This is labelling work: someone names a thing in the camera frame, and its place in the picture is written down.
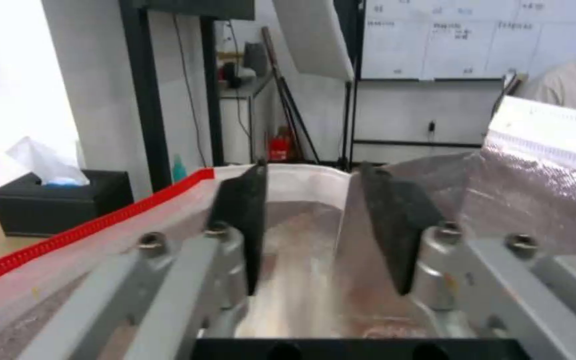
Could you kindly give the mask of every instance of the black tissue box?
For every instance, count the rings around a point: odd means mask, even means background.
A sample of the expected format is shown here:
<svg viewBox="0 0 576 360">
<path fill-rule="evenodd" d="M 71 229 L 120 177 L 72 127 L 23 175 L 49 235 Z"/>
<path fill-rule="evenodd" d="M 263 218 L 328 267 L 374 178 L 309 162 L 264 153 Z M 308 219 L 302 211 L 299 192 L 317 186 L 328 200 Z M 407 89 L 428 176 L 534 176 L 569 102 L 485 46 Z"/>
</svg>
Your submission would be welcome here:
<svg viewBox="0 0 576 360">
<path fill-rule="evenodd" d="M 7 237 L 51 237 L 133 203 L 125 171 L 82 170 L 87 186 L 42 186 L 27 173 L 0 187 L 0 225 Z"/>
</svg>

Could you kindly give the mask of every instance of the red zipper strip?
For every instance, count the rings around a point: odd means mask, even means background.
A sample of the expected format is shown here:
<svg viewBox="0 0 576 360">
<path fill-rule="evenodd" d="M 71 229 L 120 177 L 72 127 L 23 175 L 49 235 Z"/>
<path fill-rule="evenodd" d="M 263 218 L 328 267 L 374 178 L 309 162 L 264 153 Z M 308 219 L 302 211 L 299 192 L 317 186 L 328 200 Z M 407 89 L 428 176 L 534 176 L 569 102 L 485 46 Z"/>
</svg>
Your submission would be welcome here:
<svg viewBox="0 0 576 360">
<path fill-rule="evenodd" d="M 100 218 L 83 223 L 77 227 L 71 228 L 71 230 L 57 234 L 50 239 L 45 239 L 39 243 L 10 253 L 9 255 L 0 258 L 0 276 L 17 269 L 23 264 L 37 259 L 42 255 L 69 246 L 70 244 L 78 242 L 90 235 L 98 233 L 99 231 L 153 209 L 154 207 L 189 191 L 199 182 L 214 178 L 215 171 L 212 168 L 203 168 L 184 178 L 180 182 L 153 194 L 153 196 L 150 196 L 149 198 L 145 198 L 139 202 L 133 203 L 132 205 L 128 205 L 123 209 L 116 210 L 115 212 L 111 212 L 110 214 L 101 216 Z"/>
</svg>

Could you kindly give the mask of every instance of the cable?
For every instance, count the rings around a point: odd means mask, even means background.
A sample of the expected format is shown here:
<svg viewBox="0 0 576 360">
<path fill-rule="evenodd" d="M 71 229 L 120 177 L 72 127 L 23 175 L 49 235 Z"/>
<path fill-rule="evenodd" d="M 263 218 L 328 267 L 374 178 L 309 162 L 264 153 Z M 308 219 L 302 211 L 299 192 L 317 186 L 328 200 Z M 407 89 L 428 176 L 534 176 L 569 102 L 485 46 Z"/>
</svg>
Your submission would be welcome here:
<svg viewBox="0 0 576 360">
<path fill-rule="evenodd" d="M 176 34 L 176 41 L 179 44 L 179 53 L 181 54 L 181 65 L 183 68 L 183 80 L 185 80 L 185 88 L 188 91 L 188 101 L 190 102 L 190 110 L 192 111 L 192 121 L 194 121 L 194 134 L 197 139 L 197 150 L 201 157 L 201 164 L 206 167 L 206 158 L 202 151 L 202 144 L 199 137 L 199 123 L 197 121 L 197 112 L 195 111 L 195 103 L 193 101 L 193 93 L 190 91 L 190 82 L 188 81 L 188 70 L 186 69 L 186 55 L 184 53 L 184 45 L 181 42 L 181 35 L 179 34 L 179 24 L 177 23 L 176 14 L 172 14 L 172 22 L 174 24 L 174 33 Z"/>
<path fill-rule="evenodd" d="M 230 28 L 230 33 L 232 34 L 232 41 L 235 43 L 235 77 L 240 77 L 240 61 L 238 56 L 240 54 L 240 47 L 237 44 L 237 37 L 235 36 L 235 29 L 233 27 L 233 21 L 228 20 L 228 27 Z M 240 89 L 235 87 L 235 96 L 237 97 L 237 120 L 239 121 L 239 126 L 244 131 L 244 134 L 248 137 L 249 146 L 252 146 L 252 137 L 250 132 L 247 132 L 246 127 L 242 121 L 242 108 L 240 107 Z"/>
</svg>

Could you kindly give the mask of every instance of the white wall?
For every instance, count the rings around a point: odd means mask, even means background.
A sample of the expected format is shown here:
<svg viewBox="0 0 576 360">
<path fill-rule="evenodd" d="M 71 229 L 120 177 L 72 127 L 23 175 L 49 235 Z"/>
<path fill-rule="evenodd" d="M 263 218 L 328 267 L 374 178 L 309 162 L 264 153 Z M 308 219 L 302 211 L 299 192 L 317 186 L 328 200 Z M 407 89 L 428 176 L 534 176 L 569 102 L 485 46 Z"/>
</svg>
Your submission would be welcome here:
<svg viewBox="0 0 576 360">
<path fill-rule="evenodd" d="M 76 163 L 78 134 L 41 0 L 0 0 L 0 186 L 27 173 L 5 155 L 25 136 Z"/>
<path fill-rule="evenodd" d="M 135 200 L 152 193 L 118 0 L 43 0 L 89 169 L 128 171 Z M 210 135 L 199 21 L 179 17 L 201 144 Z M 151 37 L 170 161 L 199 168 L 195 128 L 170 14 L 150 14 Z"/>
<path fill-rule="evenodd" d="M 258 29 L 270 28 L 279 67 L 322 160 L 336 161 L 341 150 L 345 86 L 340 80 L 297 72 L 282 35 L 272 0 L 256 0 L 254 22 L 233 21 L 240 51 L 245 41 L 260 42 Z M 234 49 L 227 41 L 227 51 Z M 488 82 L 413 83 L 362 82 L 358 94 L 356 139 L 427 141 L 429 121 L 438 123 L 435 140 L 481 141 L 488 127 L 499 84 Z M 452 153 L 454 149 L 355 145 L 354 160 L 398 162 L 423 154 Z"/>
</svg>

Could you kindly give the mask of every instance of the metal frame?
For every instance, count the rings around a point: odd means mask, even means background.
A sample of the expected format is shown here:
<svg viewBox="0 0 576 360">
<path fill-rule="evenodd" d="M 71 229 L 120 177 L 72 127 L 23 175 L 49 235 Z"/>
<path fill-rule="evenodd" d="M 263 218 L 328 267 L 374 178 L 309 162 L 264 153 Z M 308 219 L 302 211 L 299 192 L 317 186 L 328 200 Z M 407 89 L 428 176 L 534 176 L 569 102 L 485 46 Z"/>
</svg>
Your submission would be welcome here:
<svg viewBox="0 0 576 360">
<path fill-rule="evenodd" d="M 124 359 L 187 359 L 200 330 L 231 338 L 248 311 L 244 237 L 233 227 L 183 242 L 161 233 L 87 276 L 19 360 L 96 359 L 128 320 L 139 328 Z"/>
<path fill-rule="evenodd" d="M 148 20 L 149 10 L 200 16 L 212 165 L 224 165 L 215 19 L 254 20 L 254 0 L 119 0 L 152 191 L 172 184 L 162 101 Z"/>
<path fill-rule="evenodd" d="M 576 256 L 538 253 L 526 235 L 466 240 L 455 225 L 429 228 L 409 299 L 437 337 L 508 337 L 534 359 L 576 360 Z"/>
</svg>

